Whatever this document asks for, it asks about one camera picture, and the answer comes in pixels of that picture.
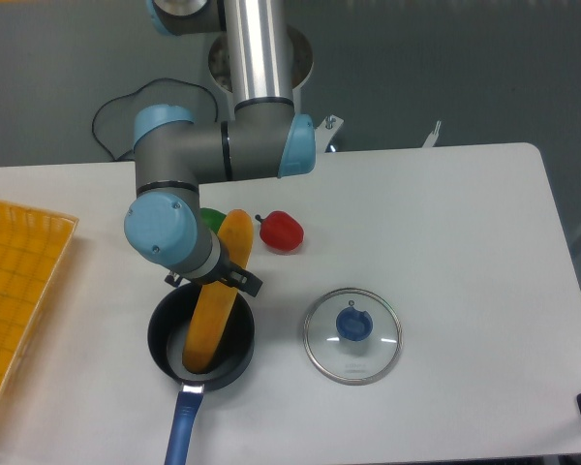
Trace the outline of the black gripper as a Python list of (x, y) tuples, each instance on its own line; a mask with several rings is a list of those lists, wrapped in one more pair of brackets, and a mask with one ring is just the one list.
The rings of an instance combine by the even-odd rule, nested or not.
[(257, 296), (262, 286), (259, 277), (248, 270), (240, 266), (230, 268), (229, 254), (226, 251), (215, 252), (198, 269), (182, 272), (181, 276), (171, 271), (164, 281), (171, 286), (179, 286), (183, 278), (200, 285), (226, 279), (226, 284), (229, 287), (236, 288), (250, 296)]

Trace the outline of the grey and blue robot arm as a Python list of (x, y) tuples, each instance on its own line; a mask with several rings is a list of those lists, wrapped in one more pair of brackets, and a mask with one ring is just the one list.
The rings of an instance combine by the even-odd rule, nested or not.
[(138, 113), (137, 197), (124, 220), (126, 238), (148, 261), (194, 283), (221, 282), (256, 295), (260, 279), (202, 222), (199, 188), (315, 167), (314, 125), (293, 100), (285, 7), (280, 1), (151, 1), (147, 11), (171, 36), (226, 33), (234, 118), (199, 125), (187, 109), (170, 105)]

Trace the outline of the white metal robot base frame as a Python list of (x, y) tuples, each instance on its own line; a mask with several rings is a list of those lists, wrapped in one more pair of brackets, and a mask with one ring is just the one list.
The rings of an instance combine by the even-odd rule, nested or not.
[[(443, 122), (437, 120), (432, 131), (427, 135), (422, 148), (433, 148), (436, 146)], [(316, 151), (321, 153), (335, 153), (338, 151), (336, 137), (344, 125), (344, 119), (334, 114), (325, 117), (322, 123), (315, 130)]]

